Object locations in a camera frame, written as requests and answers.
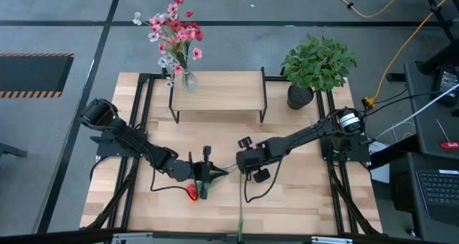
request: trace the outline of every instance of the wooden tabletop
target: wooden tabletop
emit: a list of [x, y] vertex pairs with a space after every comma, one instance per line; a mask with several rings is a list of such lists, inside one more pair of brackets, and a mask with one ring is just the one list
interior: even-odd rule
[[[131, 112], [137, 78], [137, 73], [121, 73], [118, 78], [113, 103], [125, 120], [128, 120]], [[148, 140], [173, 149], [179, 153], [180, 159], [187, 160], [188, 151], [191, 151], [194, 161], [202, 160], [202, 147], [210, 145], [210, 160], [216, 166], [232, 165], [235, 163], [236, 152], [240, 150], [238, 140], [250, 136], [254, 142], [258, 142], [272, 136], [286, 136], [319, 119], [316, 99], [299, 111], [291, 110], [287, 106], [289, 85], [287, 82], [266, 82], [268, 111], [263, 124], [259, 122], [256, 113], [227, 111], [184, 113], [180, 124], [175, 124], [168, 110], [169, 90], [166, 81], [155, 80], [148, 115]], [[352, 106], [349, 85], [333, 89], [333, 94], [337, 108]], [[119, 164], [119, 157], [109, 158], [94, 171], [81, 226], [91, 223], [107, 205], [113, 194]], [[276, 166], [277, 164], [268, 166], [271, 174], [274, 174]], [[350, 162], [347, 167], [353, 200], [372, 226], [381, 231], [368, 171], [357, 163]], [[181, 190], [150, 192], [151, 177], [152, 168], [142, 159], [133, 196], [129, 230], [235, 232], [240, 201], [238, 171], [210, 189], [207, 200], [199, 200], [194, 204], [189, 202], [186, 193]], [[273, 177], [262, 184], [249, 182], [247, 195], [252, 197], [263, 193], [272, 179]], [[171, 185], [185, 187], [190, 183], [191, 181], [178, 183], [157, 173], [155, 188]], [[122, 200], [115, 225], [120, 225], [123, 207]], [[345, 228], [350, 231], [346, 206], [342, 201], [341, 210]], [[278, 180], [270, 193], [250, 204], [243, 202], [243, 214], [244, 233], [335, 235], [331, 188], [319, 141], [293, 150], [282, 163]]]
[[261, 71], [193, 72], [199, 87], [193, 93], [176, 76], [174, 111], [261, 111], [265, 108]]

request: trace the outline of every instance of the potted plant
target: potted plant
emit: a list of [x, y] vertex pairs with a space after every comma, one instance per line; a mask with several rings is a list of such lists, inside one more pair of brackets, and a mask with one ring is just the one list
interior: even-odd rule
[[196, 23], [191, 22], [193, 16], [192, 11], [187, 11], [184, 15], [188, 21], [183, 22], [179, 16], [179, 5], [184, 3], [184, 0], [174, 0], [175, 3], [169, 4], [167, 12], [164, 14], [157, 14], [155, 17], [149, 19], [149, 23], [142, 22], [140, 17], [141, 13], [134, 14], [133, 23], [142, 25], [142, 23], [150, 26], [151, 33], [148, 34], [150, 42], [158, 43], [158, 50], [163, 55], [158, 60], [158, 65], [162, 68], [170, 67], [174, 72], [171, 77], [167, 77], [170, 82], [167, 84], [170, 88], [174, 85], [175, 75], [181, 75], [181, 86], [189, 92], [197, 89], [198, 82], [196, 77], [190, 70], [189, 60], [198, 60], [202, 57], [202, 51], [195, 47], [190, 52], [191, 42], [195, 39], [201, 42], [204, 39], [204, 33], [201, 27]]
[[294, 110], [308, 105], [314, 98], [314, 90], [342, 87], [349, 69], [357, 66], [354, 53], [345, 44], [309, 34], [306, 38], [289, 51], [282, 63], [284, 76], [292, 82], [287, 104]]

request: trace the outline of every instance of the keyboard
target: keyboard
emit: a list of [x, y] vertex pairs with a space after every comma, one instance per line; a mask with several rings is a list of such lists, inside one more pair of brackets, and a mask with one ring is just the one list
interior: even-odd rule
[[459, 171], [418, 169], [416, 176], [429, 218], [459, 225]]

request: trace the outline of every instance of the flower bouquet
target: flower bouquet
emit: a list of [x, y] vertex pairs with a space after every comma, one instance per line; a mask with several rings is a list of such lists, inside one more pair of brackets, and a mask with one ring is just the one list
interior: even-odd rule
[[[141, 13], [136, 12], [133, 23], [142, 25], [145, 23], [150, 26], [151, 33], [148, 34], [150, 42], [158, 43], [158, 50], [163, 55], [158, 60], [158, 65], [162, 68], [170, 67], [173, 72], [171, 77], [167, 77], [170, 82], [168, 87], [172, 87], [175, 83], [175, 75], [182, 76], [182, 87], [187, 91], [195, 91], [197, 89], [197, 79], [189, 69], [189, 49], [193, 39], [201, 42], [204, 39], [204, 33], [196, 23], [190, 22], [193, 16], [192, 11], [185, 13], [185, 18], [188, 22], [181, 22], [179, 18], [179, 5], [184, 3], [184, 0], [174, 0], [174, 4], [169, 4], [167, 12], [157, 14], [149, 19], [149, 23], [140, 20]], [[193, 49], [193, 60], [198, 60], [202, 57], [202, 51], [195, 47]]]

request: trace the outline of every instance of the yellow and black stripe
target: yellow and black stripe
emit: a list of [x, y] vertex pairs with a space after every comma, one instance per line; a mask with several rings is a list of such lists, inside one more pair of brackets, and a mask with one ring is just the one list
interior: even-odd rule
[[0, 98], [58, 98], [62, 92], [53, 91], [0, 91]]
[[73, 53], [0, 53], [0, 98], [58, 98]]

